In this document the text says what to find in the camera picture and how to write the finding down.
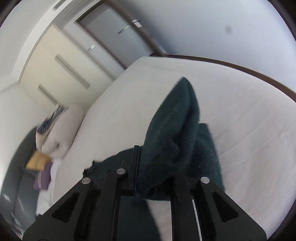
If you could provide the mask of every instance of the purple pillow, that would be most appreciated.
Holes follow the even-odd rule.
[[[51,176],[50,176],[51,166],[52,166],[52,162],[51,161],[47,162],[45,165],[44,171],[41,171],[37,174],[33,184],[34,191],[48,189],[48,185],[51,180]]]

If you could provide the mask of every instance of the fitted sheet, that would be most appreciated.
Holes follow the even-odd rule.
[[[87,112],[59,168],[56,202],[93,160],[143,145],[149,123],[181,77],[192,84],[216,146],[225,192],[271,236],[296,199],[296,103],[230,67],[142,57]],[[162,240],[171,240],[170,204],[149,201]]]

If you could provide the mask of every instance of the yellow pillow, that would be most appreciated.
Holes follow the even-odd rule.
[[[26,169],[34,170],[34,171],[44,171],[45,165],[49,162],[51,158],[39,151],[35,151],[35,153],[31,156],[31,159],[26,165]]]

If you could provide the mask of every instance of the dark green cloth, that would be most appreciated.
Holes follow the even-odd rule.
[[[183,172],[186,176],[209,177],[222,190],[222,178],[214,143],[206,124],[200,124],[199,108],[194,90],[182,78],[154,115],[141,148],[138,193],[153,196],[154,187],[169,177]],[[119,167],[133,149],[125,150],[93,163],[84,176],[99,178]],[[158,230],[146,201],[140,196],[122,197],[118,222],[118,240],[160,240]]]

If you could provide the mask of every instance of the silver screw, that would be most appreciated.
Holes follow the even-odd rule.
[[[81,180],[82,184],[89,184],[91,182],[91,179],[89,177],[85,177]]]
[[[210,182],[210,179],[208,177],[202,177],[200,180],[202,181],[202,183],[205,183],[205,184]]]
[[[117,174],[121,175],[121,174],[124,174],[126,172],[126,170],[124,168],[118,168],[116,170]]]

